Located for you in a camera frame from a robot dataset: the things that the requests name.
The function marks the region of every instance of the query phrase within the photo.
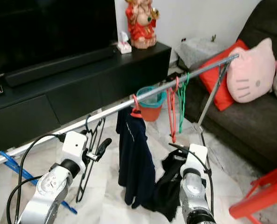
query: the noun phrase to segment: red pillow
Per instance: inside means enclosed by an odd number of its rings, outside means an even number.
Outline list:
[[[209,61],[204,63],[201,66],[201,68],[207,67],[212,63],[215,63],[219,60],[224,59],[225,57],[228,57],[231,51],[237,47],[243,48],[245,50],[249,49],[242,40],[237,40],[236,43],[234,43],[231,47],[226,49],[224,52],[220,53],[219,55],[215,56],[214,58],[211,58]],[[211,93],[218,78],[218,67],[213,68],[209,71],[203,72],[200,75],[200,78],[204,83],[205,87],[207,88],[207,90],[209,91],[209,93]],[[220,111],[223,111],[227,109],[229,106],[231,106],[233,103],[234,103],[234,100],[231,97],[227,87],[227,77],[225,77],[216,93],[216,96],[214,98],[214,104]]]

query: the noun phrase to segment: black tv cabinet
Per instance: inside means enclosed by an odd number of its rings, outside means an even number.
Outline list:
[[[17,147],[44,133],[124,98],[167,76],[171,48],[157,43],[147,50],[60,72],[0,96],[0,150]]]

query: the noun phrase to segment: white wall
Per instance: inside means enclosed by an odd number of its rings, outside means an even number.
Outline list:
[[[176,48],[183,37],[216,34],[227,46],[235,42],[247,18],[260,0],[153,0],[160,12],[155,29],[158,41]],[[118,33],[127,31],[125,0],[115,0]],[[172,52],[171,62],[177,56]]]

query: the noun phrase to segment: red clothes hanger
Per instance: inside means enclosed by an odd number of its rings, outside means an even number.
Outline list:
[[[139,103],[137,97],[134,94],[132,95],[132,97],[134,99],[135,108],[132,109],[132,113],[130,115],[135,118],[143,118],[139,110]]]
[[[166,90],[167,93],[167,107],[168,107],[168,116],[170,119],[170,127],[171,127],[171,137],[173,143],[176,142],[176,112],[175,112],[175,92],[179,87],[179,78],[176,77],[176,88],[173,90],[169,88]]]

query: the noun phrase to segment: clothes drying rack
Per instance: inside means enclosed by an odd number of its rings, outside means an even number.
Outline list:
[[[203,120],[205,118],[205,115],[206,115],[206,113],[208,111],[208,108],[209,108],[210,104],[212,103],[212,101],[213,101],[213,99],[214,99],[214,97],[215,97],[215,95],[217,93],[217,90],[218,90],[218,88],[219,88],[223,78],[225,77],[225,74],[226,74],[226,72],[227,72],[227,70],[229,68],[230,63],[235,58],[237,58],[237,57],[239,57],[239,54],[235,54],[235,55],[229,56],[229,57],[224,58],[224,59],[222,59],[222,60],[220,60],[220,61],[218,61],[216,63],[213,63],[213,64],[211,64],[211,65],[209,65],[209,66],[207,66],[205,68],[202,68],[202,69],[199,69],[199,70],[196,70],[196,71],[193,71],[192,73],[190,73],[190,78],[194,78],[194,77],[200,75],[201,73],[203,73],[205,71],[208,71],[210,69],[218,67],[218,73],[219,73],[218,79],[217,79],[217,81],[215,83],[215,86],[214,86],[214,88],[213,88],[213,90],[212,90],[212,92],[211,92],[211,94],[210,94],[210,96],[209,96],[209,98],[208,98],[208,100],[207,100],[207,102],[205,104],[205,107],[204,107],[204,109],[203,109],[203,111],[201,113],[201,116],[200,116],[198,122],[194,123],[194,128],[198,132],[200,140],[202,141],[203,145],[205,145],[205,141],[204,141],[204,137],[203,137],[203,130],[201,128],[201,124],[202,124],[202,122],[203,122]],[[186,81],[187,81],[187,76],[182,76],[181,78],[179,78],[179,84],[183,83],[183,82],[186,82]],[[138,102],[140,102],[140,101],[142,101],[142,100],[144,100],[146,98],[151,97],[154,94],[158,94],[158,93],[160,93],[160,92],[162,92],[162,91],[164,91],[164,90],[166,90],[168,88],[174,87],[174,86],[176,86],[176,80],[173,80],[173,81],[171,81],[169,83],[166,83],[166,84],[164,84],[162,86],[159,86],[159,87],[157,87],[157,88],[155,88],[155,89],[153,89],[153,90],[151,90],[149,92],[146,92],[146,93],[144,93],[142,95],[137,96],[137,100],[138,100]],[[93,116],[89,117],[88,120],[87,120],[87,124],[89,124],[90,122],[93,122],[93,121],[105,118],[105,117],[107,117],[107,116],[109,116],[109,115],[111,115],[111,114],[113,114],[115,112],[118,112],[118,111],[120,111],[120,110],[122,110],[122,109],[124,109],[126,107],[129,107],[129,106],[133,105],[134,103],[135,103],[134,99],[131,99],[131,100],[123,102],[123,103],[121,103],[121,104],[119,104],[117,106],[113,106],[112,108],[104,110],[104,111],[102,111],[102,112],[100,112],[100,113],[98,113],[96,115],[93,115]],[[79,121],[79,122],[77,122],[75,124],[72,124],[72,125],[70,125],[68,127],[65,127],[65,128],[63,128],[63,129],[61,129],[59,131],[56,131],[54,134],[66,133],[68,131],[72,131],[72,130],[75,130],[77,128],[84,127],[85,124],[86,124],[86,119],[84,119],[82,121]],[[54,137],[53,136],[46,137],[46,138],[38,141],[35,145],[41,144],[43,142],[46,142],[46,141],[48,141],[48,140],[50,140],[52,138],[54,138]],[[11,156],[11,157],[19,156],[19,155],[25,153],[26,149],[31,144],[32,144],[32,142],[30,142],[30,143],[28,143],[26,145],[23,145],[21,147],[18,147],[16,149],[13,149],[13,150],[7,152],[7,154],[9,156]],[[0,164],[4,163],[6,161],[7,161],[6,158],[0,155]]]

